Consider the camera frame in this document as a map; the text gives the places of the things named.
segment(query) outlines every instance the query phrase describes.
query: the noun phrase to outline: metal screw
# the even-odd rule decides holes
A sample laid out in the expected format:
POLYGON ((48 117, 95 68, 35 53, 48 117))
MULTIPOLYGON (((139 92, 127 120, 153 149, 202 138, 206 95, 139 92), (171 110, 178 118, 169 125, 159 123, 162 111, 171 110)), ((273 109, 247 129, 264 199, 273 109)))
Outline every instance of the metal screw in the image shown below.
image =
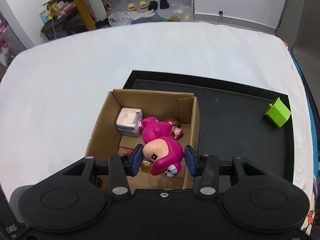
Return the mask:
POLYGON ((112 192, 116 195, 124 195, 128 192, 128 189, 126 187, 114 187, 112 192))
POLYGON ((166 192, 160 193, 160 197, 169 197, 169 194, 166 192))
POLYGON ((213 187, 202 187, 200 189, 200 193, 202 193, 203 195, 213 195, 214 193, 216 193, 216 189, 213 187))

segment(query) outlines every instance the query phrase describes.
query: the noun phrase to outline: white table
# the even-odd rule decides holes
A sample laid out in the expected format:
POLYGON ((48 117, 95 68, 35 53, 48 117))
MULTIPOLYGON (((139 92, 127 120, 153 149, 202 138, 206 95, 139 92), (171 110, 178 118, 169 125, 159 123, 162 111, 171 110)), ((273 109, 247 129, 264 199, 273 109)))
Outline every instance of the white table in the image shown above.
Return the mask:
POLYGON ((7 198, 15 188, 35 184, 84 156, 108 91, 122 88, 133 69, 217 78, 288 94, 293 183, 311 199, 309 112, 286 47, 269 34, 207 23, 100 29, 20 53, 0 83, 0 182, 7 198))

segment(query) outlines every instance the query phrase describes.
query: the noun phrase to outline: pink object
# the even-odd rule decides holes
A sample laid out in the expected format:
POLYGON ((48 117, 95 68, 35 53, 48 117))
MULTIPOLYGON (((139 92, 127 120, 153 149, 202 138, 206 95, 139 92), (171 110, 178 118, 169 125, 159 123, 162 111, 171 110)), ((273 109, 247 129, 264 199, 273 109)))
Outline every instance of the pink object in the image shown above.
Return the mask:
POLYGON ((170 136, 172 133, 172 124, 167 122, 158 122, 155 117, 148 117, 141 121, 142 139, 144 143, 151 142, 162 136, 170 136))
POLYGON ((1 28, 0 28, 0 33, 3 33, 5 28, 6 28, 6 25, 2 25, 1 28))
POLYGON ((167 177, 173 178, 181 171, 180 162, 184 153, 178 141, 163 136, 147 143, 143 148, 143 156, 147 161, 154 163, 151 175, 164 173, 167 177))
POLYGON ((58 13, 58 19, 62 16, 66 15, 69 11, 71 11, 74 7, 76 7, 75 3, 68 3, 62 10, 58 13))

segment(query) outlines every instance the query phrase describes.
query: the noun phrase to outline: white cable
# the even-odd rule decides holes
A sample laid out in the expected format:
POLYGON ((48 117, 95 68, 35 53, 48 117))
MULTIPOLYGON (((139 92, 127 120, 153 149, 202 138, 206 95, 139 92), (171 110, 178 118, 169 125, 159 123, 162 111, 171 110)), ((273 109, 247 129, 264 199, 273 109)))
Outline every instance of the white cable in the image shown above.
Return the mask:
POLYGON ((52 15, 52 29, 54 31, 54 39, 57 39, 57 34, 56 34, 56 31, 54 30, 54 27, 53 27, 53 15, 52 15))

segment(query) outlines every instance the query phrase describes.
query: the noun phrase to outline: yellow object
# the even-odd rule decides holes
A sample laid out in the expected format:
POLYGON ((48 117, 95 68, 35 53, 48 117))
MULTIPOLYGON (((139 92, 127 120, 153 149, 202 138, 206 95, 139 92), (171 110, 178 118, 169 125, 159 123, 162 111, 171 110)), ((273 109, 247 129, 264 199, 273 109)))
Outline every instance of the yellow object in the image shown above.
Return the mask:
POLYGON ((140 9, 144 9, 144 8, 147 8, 148 7, 148 4, 146 1, 140 1, 140 9))
POLYGON ((79 13, 84 21, 85 26, 88 28, 89 31, 96 30, 96 26, 94 25, 94 22, 91 18, 90 13, 88 12, 85 3, 83 0, 74 0, 76 3, 76 6, 79 10, 79 13))
POLYGON ((129 12, 134 11, 134 10, 136 10, 136 9, 137 9, 137 8, 136 8, 136 6, 135 6, 133 3, 129 3, 128 6, 127 6, 127 10, 128 10, 129 12))
POLYGON ((52 14, 51 14, 50 8, 49 8, 49 10, 47 8, 45 8, 45 12, 47 13, 48 19, 51 20, 52 19, 52 14))
POLYGON ((145 173, 150 174, 151 168, 152 168, 151 162, 148 162, 147 160, 143 159, 141 166, 140 166, 140 169, 142 171, 144 171, 145 173))
POLYGON ((170 16, 170 20, 174 20, 174 21, 177 21, 177 22, 180 21, 176 16, 170 16))
MULTIPOLYGON (((47 4, 50 5, 50 3, 53 1, 55 1, 55 0, 47 0, 42 5, 47 5, 47 4)), ((85 6, 84 1, 83 0, 74 0, 74 1, 76 3, 76 6, 80 12, 82 19, 84 20, 84 24, 88 28, 88 30, 96 30, 97 28, 94 25, 94 22, 91 18, 90 13, 88 12, 87 7, 85 6)))

